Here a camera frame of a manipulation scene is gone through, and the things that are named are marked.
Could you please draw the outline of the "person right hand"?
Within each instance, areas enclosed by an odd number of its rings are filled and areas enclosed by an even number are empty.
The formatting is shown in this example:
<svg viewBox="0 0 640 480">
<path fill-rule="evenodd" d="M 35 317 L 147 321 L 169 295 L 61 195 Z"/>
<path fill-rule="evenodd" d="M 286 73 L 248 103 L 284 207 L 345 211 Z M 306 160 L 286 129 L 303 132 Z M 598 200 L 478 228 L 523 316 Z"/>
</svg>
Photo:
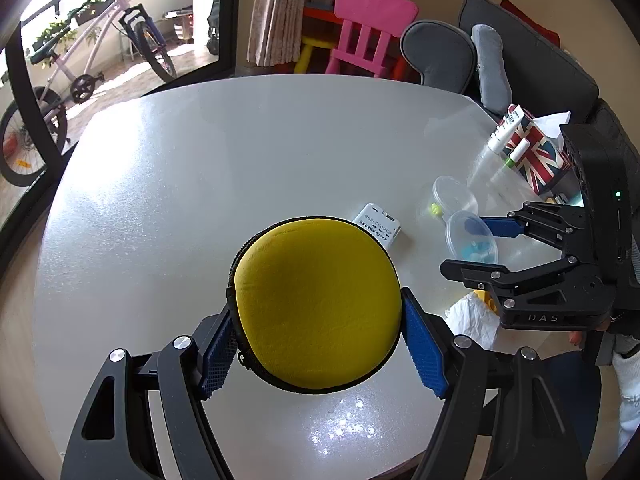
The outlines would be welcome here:
<svg viewBox="0 0 640 480">
<path fill-rule="evenodd" d="M 611 324 L 611 319 L 606 318 L 598 327 L 592 330 L 583 330 L 582 332 L 569 332 L 568 341 L 575 347 L 584 348 L 586 344 L 587 335 L 594 332 L 605 332 L 608 326 Z"/>
</svg>

